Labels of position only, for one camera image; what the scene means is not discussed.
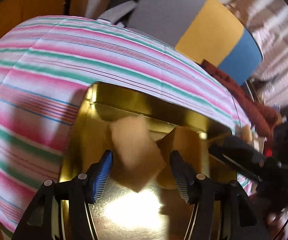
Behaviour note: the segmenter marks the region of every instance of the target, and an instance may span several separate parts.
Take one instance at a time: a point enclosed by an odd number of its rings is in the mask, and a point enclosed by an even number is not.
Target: red cloth
[[[225,86],[236,98],[248,116],[259,136],[271,138],[273,129],[278,121],[275,109],[261,103],[252,102],[243,89],[226,73],[204,60],[201,67],[218,82]]]

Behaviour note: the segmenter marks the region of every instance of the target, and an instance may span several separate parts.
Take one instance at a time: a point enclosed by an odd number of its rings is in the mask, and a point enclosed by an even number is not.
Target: shiny metallic surface
[[[199,174],[196,175],[196,178],[198,178],[199,180],[204,180],[205,179],[205,175],[199,173]]]
[[[210,174],[215,181],[229,182],[236,179],[234,171],[209,158],[207,151],[209,144],[219,136],[231,134],[229,128],[158,98],[111,84],[97,83],[90,87],[79,110],[59,181],[70,180],[99,161],[104,151],[96,142],[99,135],[107,132],[109,122],[138,114],[145,116],[151,137],[156,141],[177,125],[195,130],[204,142],[201,172]],[[63,201],[62,204],[63,224],[69,240],[69,203]],[[99,239],[108,240],[182,240],[193,210],[193,206],[187,205],[180,197],[178,190],[161,189],[152,181],[135,193],[112,179],[108,180],[103,197],[95,205],[89,206]],[[218,219],[220,215],[215,214],[214,217]],[[218,221],[215,221],[214,232],[217,232],[217,225]]]
[[[86,179],[87,178],[87,174],[86,173],[81,173],[77,176],[79,179]]]
[[[53,183],[53,181],[51,179],[48,179],[48,180],[44,181],[44,185],[45,186],[50,186],[50,185],[52,185],[52,183]]]

